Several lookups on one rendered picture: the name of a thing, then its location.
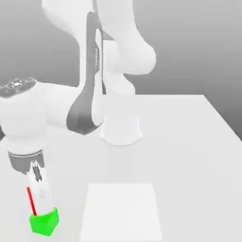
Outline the small red cube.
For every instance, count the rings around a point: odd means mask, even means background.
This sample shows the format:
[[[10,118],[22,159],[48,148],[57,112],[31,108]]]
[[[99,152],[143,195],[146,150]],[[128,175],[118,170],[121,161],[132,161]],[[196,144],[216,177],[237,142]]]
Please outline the small red cube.
[[[31,193],[31,190],[30,190],[30,187],[27,187],[27,193],[28,193],[28,196],[29,196],[29,200],[30,200],[30,204],[31,204],[31,208],[32,208],[33,215],[34,215],[34,216],[37,216],[36,209],[35,209],[35,205],[34,205],[34,201],[33,201],[33,197],[32,197],[32,193]]]

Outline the small green cube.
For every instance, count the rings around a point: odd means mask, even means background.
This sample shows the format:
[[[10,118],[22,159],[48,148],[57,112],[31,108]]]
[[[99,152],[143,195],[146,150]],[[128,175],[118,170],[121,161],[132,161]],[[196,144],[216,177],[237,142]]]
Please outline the small green cube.
[[[51,236],[59,223],[58,209],[54,207],[52,212],[42,216],[34,216],[31,214],[29,222],[33,233]]]

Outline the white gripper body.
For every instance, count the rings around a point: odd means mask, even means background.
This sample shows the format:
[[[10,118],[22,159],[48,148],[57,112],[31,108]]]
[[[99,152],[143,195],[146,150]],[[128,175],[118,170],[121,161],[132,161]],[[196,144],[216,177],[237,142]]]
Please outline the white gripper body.
[[[52,191],[45,170],[41,170],[40,174],[42,179],[38,181],[33,170],[30,170],[27,174],[36,214],[38,216],[46,215],[52,212],[54,208]]]

